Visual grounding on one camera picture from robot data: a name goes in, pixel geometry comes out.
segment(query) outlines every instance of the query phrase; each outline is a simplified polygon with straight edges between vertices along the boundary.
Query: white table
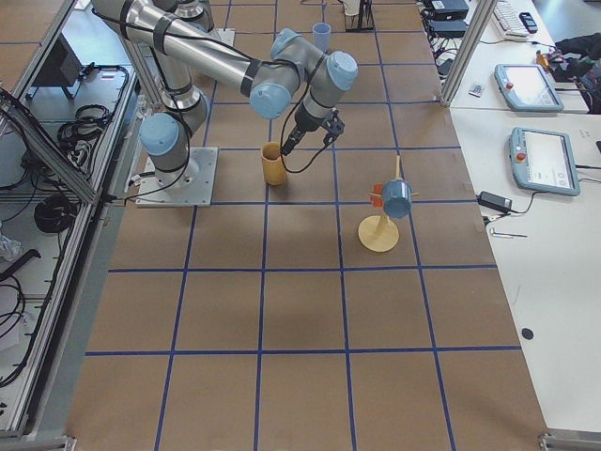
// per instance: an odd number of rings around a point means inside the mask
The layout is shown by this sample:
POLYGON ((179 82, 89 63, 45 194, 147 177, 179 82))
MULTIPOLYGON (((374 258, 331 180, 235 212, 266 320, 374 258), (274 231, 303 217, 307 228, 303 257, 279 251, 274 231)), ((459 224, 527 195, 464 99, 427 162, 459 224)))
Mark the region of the white table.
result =
MULTIPOLYGON (((507 139, 514 127, 570 136, 577 164, 601 166, 601 117, 518 117, 502 110, 452 108, 476 193, 513 199, 524 210, 531 193, 516 187, 507 139)), ((601 179, 599 170, 579 178, 601 179)), ((581 183, 577 197, 541 194, 521 217, 489 225, 528 238, 490 237, 547 426, 601 432, 601 184, 581 183)))
MULTIPOLYGON (((538 32, 530 37, 530 41, 534 40, 544 44, 554 44, 531 0, 511 0, 511 3, 517 13, 528 11, 536 21, 538 32)), ((480 41, 496 42, 501 40, 501 34, 497 31, 495 24, 492 23, 493 21, 495 21, 494 17, 490 19, 490 23, 486 26, 486 30, 480 41)), ((548 49, 546 45, 535 45, 531 42, 480 43, 471 56, 470 63, 451 106, 454 108, 509 110, 493 75, 495 66, 497 64, 534 64, 536 51, 540 50, 543 53, 547 53, 548 49), (474 82, 480 83, 485 87, 484 93, 480 98, 469 94, 470 86, 474 82)), ((573 83, 555 83, 550 75, 547 77, 556 87, 575 88, 573 83)), ((589 111, 579 92, 560 91, 558 94, 565 107, 563 110, 564 113, 586 114, 589 111)))

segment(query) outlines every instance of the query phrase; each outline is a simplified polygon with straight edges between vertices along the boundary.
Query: electronic equipment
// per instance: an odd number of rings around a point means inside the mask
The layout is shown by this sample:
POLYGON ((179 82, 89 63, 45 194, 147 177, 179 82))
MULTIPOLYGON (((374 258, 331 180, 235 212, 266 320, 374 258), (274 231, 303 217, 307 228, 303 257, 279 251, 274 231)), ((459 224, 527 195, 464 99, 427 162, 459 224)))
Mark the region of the electronic equipment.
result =
POLYGON ((508 214, 511 211, 512 200, 507 197, 489 193, 488 191, 480 192, 476 198, 478 204, 488 209, 500 211, 501 213, 508 214))
POLYGON ((517 16, 511 3, 499 0, 494 9, 492 21, 503 39, 528 40, 530 33, 517 16))
POLYGON ((499 64, 495 79, 514 111, 561 111, 563 103, 537 64, 499 64))
POLYGON ((427 21, 428 35, 435 38, 463 38, 468 26, 463 21, 427 21))
POLYGON ((446 77, 447 75, 449 75, 449 72, 451 71, 451 66, 453 65, 453 61, 454 60, 452 58, 445 59, 442 64, 439 64, 437 66, 437 71, 439 72, 439 75, 441 77, 446 77))
POLYGON ((529 12, 520 12, 519 20, 522 21, 528 32, 533 35, 538 31, 538 26, 529 12))
POLYGON ((464 0, 424 0, 424 6, 433 21, 460 21, 470 10, 464 0))
POLYGON ((509 158, 520 188, 580 194, 570 137, 566 133, 516 127, 509 138, 509 158))

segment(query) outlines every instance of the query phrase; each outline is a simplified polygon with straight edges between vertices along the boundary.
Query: power adapter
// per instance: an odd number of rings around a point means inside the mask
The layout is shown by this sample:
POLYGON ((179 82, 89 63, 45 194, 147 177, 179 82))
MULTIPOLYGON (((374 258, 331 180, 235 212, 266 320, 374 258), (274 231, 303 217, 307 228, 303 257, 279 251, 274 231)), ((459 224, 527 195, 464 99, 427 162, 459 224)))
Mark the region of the power adapter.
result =
POLYGON ((511 212, 512 200, 507 197, 489 193, 488 191, 482 191, 476 196, 478 204, 489 209, 500 211, 501 213, 511 212))

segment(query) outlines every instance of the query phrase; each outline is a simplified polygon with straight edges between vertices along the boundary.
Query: orange object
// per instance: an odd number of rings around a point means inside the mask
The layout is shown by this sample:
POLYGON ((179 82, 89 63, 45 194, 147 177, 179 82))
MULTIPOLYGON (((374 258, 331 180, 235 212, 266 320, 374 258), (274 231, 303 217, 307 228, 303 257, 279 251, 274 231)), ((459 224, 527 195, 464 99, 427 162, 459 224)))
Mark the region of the orange object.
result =
POLYGON ((382 188, 384 187, 384 183, 378 183, 374 185, 372 189, 372 193, 369 196, 369 200, 372 205, 377 209, 381 209, 384 207, 384 201, 382 200, 382 188))
POLYGON ((548 64, 548 59, 545 54, 543 54, 540 50, 536 51, 536 64, 541 66, 545 72, 549 72, 551 67, 548 64))

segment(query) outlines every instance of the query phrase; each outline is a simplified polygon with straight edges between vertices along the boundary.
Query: blue cup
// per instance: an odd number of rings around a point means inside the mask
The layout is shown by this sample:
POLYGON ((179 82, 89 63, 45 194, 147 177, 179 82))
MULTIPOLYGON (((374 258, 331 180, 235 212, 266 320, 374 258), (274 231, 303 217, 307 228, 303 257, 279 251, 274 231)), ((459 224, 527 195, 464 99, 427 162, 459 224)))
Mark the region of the blue cup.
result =
POLYGON ((319 22, 313 25, 313 43, 322 52, 326 52, 330 47, 331 26, 327 23, 319 22))
POLYGON ((411 212, 411 187, 402 179, 394 179, 382 187, 384 212, 400 219, 411 212))

